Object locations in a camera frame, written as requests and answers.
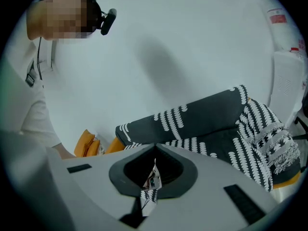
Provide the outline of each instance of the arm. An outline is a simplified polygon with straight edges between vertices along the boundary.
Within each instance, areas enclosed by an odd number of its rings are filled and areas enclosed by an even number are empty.
[[[75,158],[74,155],[70,154],[66,149],[65,147],[62,145],[62,143],[58,144],[58,145],[55,145],[53,147],[54,149],[56,149],[59,154],[60,154],[60,157],[62,159],[69,159],[69,158]]]

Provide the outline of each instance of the black hair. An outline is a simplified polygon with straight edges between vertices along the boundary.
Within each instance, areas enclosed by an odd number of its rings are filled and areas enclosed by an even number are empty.
[[[86,0],[86,4],[87,4],[87,25],[81,27],[81,33],[93,33],[96,29],[101,28],[102,11],[96,0]]]

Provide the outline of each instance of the shirt sleeve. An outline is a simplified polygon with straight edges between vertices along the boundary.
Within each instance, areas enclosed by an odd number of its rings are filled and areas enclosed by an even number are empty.
[[[35,98],[26,115],[21,131],[26,135],[33,136],[46,147],[54,147],[60,144],[61,141],[56,135],[50,121],[42,81],[36,79],[33,88]]]

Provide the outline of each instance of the person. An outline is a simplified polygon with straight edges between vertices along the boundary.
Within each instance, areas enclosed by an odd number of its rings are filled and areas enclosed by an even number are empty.
[[[62,159],[75,157],[53,129],[42,81],[35,77],[31,85],[26,80],[33,73],[35,39],[86,38],[99,27],[101,15],[95,0],[40,0],[31,4],[1,59],[0,129],[30,135],[45,147],[55,148]]]

